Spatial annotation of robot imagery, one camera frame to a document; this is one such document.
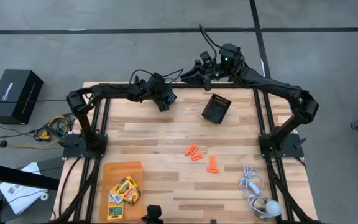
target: concrete floor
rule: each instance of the concrete floor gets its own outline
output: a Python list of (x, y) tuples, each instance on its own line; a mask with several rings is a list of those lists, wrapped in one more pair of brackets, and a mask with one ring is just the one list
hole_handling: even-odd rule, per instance
[[(358, 1), (257, 1), (262, 28), (358, 27)], [(253, 27), (248, 1), (232, 0), (0, 0), (0, 30)], [(262, 71), (254, 33), (213, 33), (217, 43), (242, 47), (247, 63)], [(272, 78), (302, 86), (320, 104), (314, 122), (298, 131), (319, 219), (358, 223), (358, 33), (263, 34)], [(209, 50), (199, 34), (0, 35), (0, 76), (6, 68), (32, 69), (45, 82), (40, 99), (64, 99), (85, 81), (125, 81), (143, 68), (168, 73), (190, 69)], [(37, 103), (28, 126), (38, 128), (64, 102)], [(0, 135), (11, 134), (0, 129)], [(28, 137), (11, 143), (32, 144)], [(0, 149), (0, 164), (19, 167), (61, 156), (62, 150)], [(49, 209), (31, 217), (46, 222)]]

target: black metal frame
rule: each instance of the black metal frame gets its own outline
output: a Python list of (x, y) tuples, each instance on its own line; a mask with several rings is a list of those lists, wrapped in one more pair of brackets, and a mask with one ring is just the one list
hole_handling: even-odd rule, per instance
[[(263, 61), (264, 66), (264, 72), (265, 76), (267, 78), (270, 78), (270, 70), (269, 70), (269, 63), (267, 61), (266, 51), (264, 47), (264, 41), (262, 34), (263, 33), (281, 33), (281, 32), (358, 32), (358, 27), (327, 27), (327, 28), (261, 28), (259, 24), (259, 17), (257, 13), (257, 8), (255, 5), (255, 0), (250, 0), (250, 6), (252, 10), (252, 17), (254, 20), (254, 27), (211, 27), (211, 28), (205, 28), (206, 32), (255, 32), (257, 36), (258, 46), (259, 46), (259, 52), (260, 52), (260, 58)], [(192, 27), (177, 27), (177, 28), (156, 28), (156, 29), (86, 29), (86, 30), (0, 30), (0, 35), (39, 35), (39, 34), (163, 34), (163, 33), (198, 33), (198, 28), (192, 28)], [(202, 88), (202, 86), (198, 85), (189, 85), (189, 84), (173, 84), (174, 88)], [(212, 88), (241, 88), (239, 86), (234, 86), (233, 84), (212, 84)], [(254, 89), (254, 98), (255, 98), (255, 105), (256, 110), (258, 114), (258, 121), (259, 121), (259, 127), (260, 127), (260, 133), (261, 135), (266, 134), (265, 125), (263, 121), (262, 116), (262, 108), (260, 105), (260, 98), (258, 94), (258, 90)], [(269, 102), (269, 96), (264, 93), (264, 101), (266, 105), (267, 110), (267, 116), (268, 116), (268, 122), (270, 129), (274, 128), (274, 122), (273, 122), (273, 116), (272, 116), (272, 110), (270, 107)], [(95, 114), (93, 118), (93, 124), (96, 127), (96, 121), (98, 118), (98, 112), (99, 108), (97, 107), (95, 109)], [(103, 122), (102, 122), (102, 129), (106, 127), (106, 121), (107, 121), (107, 114), (108, 113), (108, 107), (104, 109), (103, 114)], [(266, 165), (271, 166), (271, 158), (267, 156), (265, 158)], [(81, 176), (81, 182), (80, 182), (80, 188), (84, 184), (86, 180), (86, 176), (88, 174), (88, 167), (89, 167), (90, 159), (85, 158), (85, 163), (83, 166), (82, 176)], [(278, 158), (277, 160), (277, 166), (278, 166), (278, 172), (281, 179), (282, 184), (287, 188), (287, 182), (285, 180), (285, 173), (283, 170), (283, 164), (281, 158)], [(272, 179), (272, 174), (268, 172), (269, 179)], [(92, 207), (89, 205), (93, 204), (94, 197), (94, 191), (96, 190), (96, 180), (95, 183), (92, 185), (91, 188), (91, 195), (88, 199), (88, 209), (87, 209), (87, 218), (91, 217), (91, 211)], [(272, 191), (272, 199), (278, 200), (277, 195), (277, 189), (276, 185), (270, 181), (270, 189)], [(293, 215), (291, 212), (291, 208), (289, 207), (288, 203), (286, 202), (286, 210), (288, 214), (288, 220), (285, 221), (282, 220), (281, 216), (276, 217), (277, 222), (288, 222), (293, 223)], [(80, 216), (80, 209), (81, 204), (77, 207), (75, 210), (74, 220), (78, 220)]]

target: wooden table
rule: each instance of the wooden table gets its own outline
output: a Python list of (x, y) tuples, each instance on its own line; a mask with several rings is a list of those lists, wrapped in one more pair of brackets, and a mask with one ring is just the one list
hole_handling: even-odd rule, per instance
[[(95, 84), (86, 82), (84, 86)], [(243, 166), (248, 165), (259, 170), (265, 182), (263, 196), (271, 198), (265, 160), (260, 155), (257, 140), (260, 131), (252, 90), (215, 88), (205, 92), (202, 88), (176, 88), (174, 92), (178, 97), (176, 102), (163, 113), (152, 101), (111, 100), (106, 128), (108, 146), (101, 160), (92, 223), (100, 223), (103, 165), (126, 161), (142, 162), (144, 203), (161, 205), (162, 218), (166, 223), (209, 223), (210, 219), (217, 219), (218, 223), (266, 223), (250, 212), (245, 192), (239, 190), (239, 179), (244, 176)], [(232, 101), (220, 125), (212, 124), (201, 116), (213, 93)], [(264, 103), (261, 103), (266, 114)], [(270, 103), (276, 125), (289, 118), (291, 111), (286, 100), (270, 95)], [(98, 126), (103, 105), (102, 102)], [(185, 156), (186, 149), (193, 144), (199, 145), (198, 152), (204, 154), (204, 159), (192, 162)], [(209, 155), (216, 156), (219, 174), (206, 172)], [(65, 179), (74, 160), (65, 161), (61, 180)], [(81, 159), (77, 163), (68, 178), (63, 211), (77, 194), (83, 161)], [(284, 158), (283, 163), (290, 193), (306, 214), (317, 218), (305, 168), (292, 158)], [(62, 185), (63, 181), (60, 182), (58, 195)], [(87, 201), (88, 195), (85, 195), (82, 219), (85, 218)], [(282, 199), (280, 203), (285, 211)]]

